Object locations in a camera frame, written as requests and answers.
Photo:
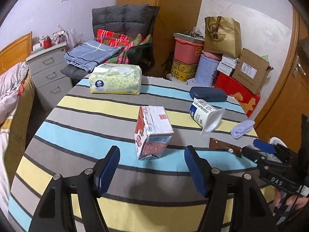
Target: metal screw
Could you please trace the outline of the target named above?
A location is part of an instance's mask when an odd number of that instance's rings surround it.
[[[248,174],[248,173],[245,173],[245,174],[244,174],[244,178],[245,178],[246,180],[250,180],[250,179],[251,179],[251,175]]]
[[[214,168],[211,169],[211,172],[213,174],[219,174],[220,173],[220,169],[214,167]]]
[[[53,176],[53,179],[56,181],[56,180],[59,180],[60,177],[61,177],[61,175],[57,173],[57,174],[55,174],[55,175]]]
[[[85,170],[85,174],[87,174],[87,175],[92,174],[92,172],[93,172],[92,168],[87,168]]]

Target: cabinet top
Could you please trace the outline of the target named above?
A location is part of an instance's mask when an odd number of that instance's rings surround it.
[[[53,51],[53,50],[56,50],[56,49],[60,49],[60,48],[63,48],[66,46],[66,41],[62,42],[62,43],[59,43],[59,44],[55,44],[53,45],[52,47],[48,48],[48,49],[43,49],[43,50],[40,50],[34,54],[31,54],[29,57],[27,57],[26,61],[30,61],[40,55],[43,55],[45,53],[48,53],[50,51]]]

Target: brown paper bag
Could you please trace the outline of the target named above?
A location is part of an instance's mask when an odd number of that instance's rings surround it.
[[[205,18],[204,51],[227,54],[239,58],[241,53],[241,34],[239,22],[228,17]]]

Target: human hand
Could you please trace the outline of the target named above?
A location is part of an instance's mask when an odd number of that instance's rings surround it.
[[[285,204],[287,206],[293,205],[296,198],[297,198],[297,194],[291,196],[290,198],[287,199]],[[309,198],[307,198],[307,197],[299,196],[297,201],[296,201],[295,209],[297,210],[297,209],[304,207],[307,204],[308,199]],[[281,201],[280,190],[275,188],[275,199],[273,201],[275,207],[277,207],[279,205],[280,201]]]

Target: blue folded cloth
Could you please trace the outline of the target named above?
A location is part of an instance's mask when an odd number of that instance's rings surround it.
[[[87,40],[64,55],[67,64],[77,66],[87,72],[118,54],[121,47],[110,47],[94,40]]]
[[[231,130],[231,135],[233,138],[238,139],[244,136],[247,132],[253,129],[255,122],[253,120],[245,120],[238,125],[234,126]]]

